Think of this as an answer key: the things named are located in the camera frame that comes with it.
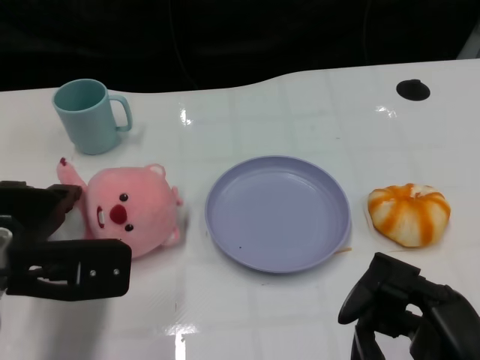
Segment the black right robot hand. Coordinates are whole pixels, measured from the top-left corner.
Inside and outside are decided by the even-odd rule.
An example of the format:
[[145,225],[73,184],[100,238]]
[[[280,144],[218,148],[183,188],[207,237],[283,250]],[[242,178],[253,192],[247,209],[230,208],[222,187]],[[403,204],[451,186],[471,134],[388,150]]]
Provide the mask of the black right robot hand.
[[346,297],[338,322],[355,323],[352,359],[384,359],[376,335],[410,339],[413,359],[478,359],[479,315],[448,285],[430,282],[420,268],[375,253]]

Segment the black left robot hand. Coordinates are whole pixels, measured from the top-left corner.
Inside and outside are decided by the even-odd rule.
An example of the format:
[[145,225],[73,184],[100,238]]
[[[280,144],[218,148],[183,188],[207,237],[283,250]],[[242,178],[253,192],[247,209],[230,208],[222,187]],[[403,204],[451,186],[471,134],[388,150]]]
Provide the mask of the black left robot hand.
[[127,293],[128,245],[113,238],[49,239],[82,194],[76,185],[1,182],[1,293],[66,302]]

